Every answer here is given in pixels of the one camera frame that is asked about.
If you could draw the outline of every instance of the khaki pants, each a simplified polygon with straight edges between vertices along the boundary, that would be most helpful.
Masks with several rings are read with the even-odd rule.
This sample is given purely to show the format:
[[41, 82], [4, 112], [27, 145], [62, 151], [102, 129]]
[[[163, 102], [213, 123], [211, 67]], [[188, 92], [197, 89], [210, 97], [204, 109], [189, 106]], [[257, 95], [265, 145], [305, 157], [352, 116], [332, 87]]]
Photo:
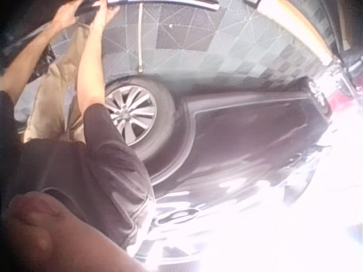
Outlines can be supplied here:
[[77, 96], [69, 108], [67, 127], [64, 118], [64, 99], [69, 83], [76, 85], [79, 62], [89, 34], [88, 26], [75, 29], [67, 52], [43, 75], [31, 116], [24, 132], [24, 142], [31, 139], [60, 139], [85, 142], [83, 120]]

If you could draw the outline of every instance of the hand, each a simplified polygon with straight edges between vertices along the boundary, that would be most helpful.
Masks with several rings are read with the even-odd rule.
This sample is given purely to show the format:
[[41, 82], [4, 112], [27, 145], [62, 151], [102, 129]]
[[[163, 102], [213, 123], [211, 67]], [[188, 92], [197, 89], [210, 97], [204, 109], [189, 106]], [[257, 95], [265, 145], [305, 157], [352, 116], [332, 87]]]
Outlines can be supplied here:
[[108, 24], [114, 15], [120, 10], [120, 6], [115, 8], [107, 7], [107, 0], [100, 0], [100, 9], [96, 14], [94, 21], [92, 22], [91, 29], [101, 29]]
[[75, 11], [83, 0], [76, 0], [61, 6], [52, 23], [59, 29], [69, 27], [75, 23]]

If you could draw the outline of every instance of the gray t-shirt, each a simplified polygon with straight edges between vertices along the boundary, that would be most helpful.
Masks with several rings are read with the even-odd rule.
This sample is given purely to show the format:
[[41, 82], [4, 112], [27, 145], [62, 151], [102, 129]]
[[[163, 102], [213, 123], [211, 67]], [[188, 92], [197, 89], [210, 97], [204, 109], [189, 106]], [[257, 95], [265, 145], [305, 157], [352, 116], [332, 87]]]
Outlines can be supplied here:
[[155, 198], [145, 166], [101, 104], [83, 116], [86, 144], [18, 140], [14, 105], [0, 92], [1, 212], [17, 194], [48, 193], [130, 255], [146, 237]]

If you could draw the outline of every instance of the person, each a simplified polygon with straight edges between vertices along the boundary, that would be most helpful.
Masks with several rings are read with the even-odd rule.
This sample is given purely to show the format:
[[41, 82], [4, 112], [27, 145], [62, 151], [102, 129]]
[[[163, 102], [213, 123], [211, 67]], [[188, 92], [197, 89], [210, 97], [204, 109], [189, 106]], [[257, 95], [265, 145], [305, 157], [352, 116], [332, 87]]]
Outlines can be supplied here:
[[[2, 236], [30, 271], [145, 271], [131, 256], [147, 235], [155, 197], [104, 106], [102, 35], [118, 11], [106, 0], [90, 27], [77, 24], [68, 51], [42, 77], [24, 143], [17, 137], [14, 105], [42, 51], [75, 23], [80, 3], [63, 5], [1, 78]], [[77, 98], [65, 130], [70, 82]]]

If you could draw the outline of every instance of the dark car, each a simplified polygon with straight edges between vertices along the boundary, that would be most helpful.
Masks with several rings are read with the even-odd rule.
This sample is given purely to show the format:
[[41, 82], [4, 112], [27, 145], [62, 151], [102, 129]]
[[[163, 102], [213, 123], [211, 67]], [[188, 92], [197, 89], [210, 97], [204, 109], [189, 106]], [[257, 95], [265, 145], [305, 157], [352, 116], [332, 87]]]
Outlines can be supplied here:
[[[177, 103], [144, 78], [116, 80], [106, 92], [111, 118], [143, 158], [158, 199], [141, 261], [155, 247], [161, 263], [193, 260], [226, 211], [243, 216], [266, 202], [294, 203], [314, 175], [324, 150], [317, 142], [330, 124], [330, 106], [308, 78]], [[194, 250], [184, 252], [176, 240]]]

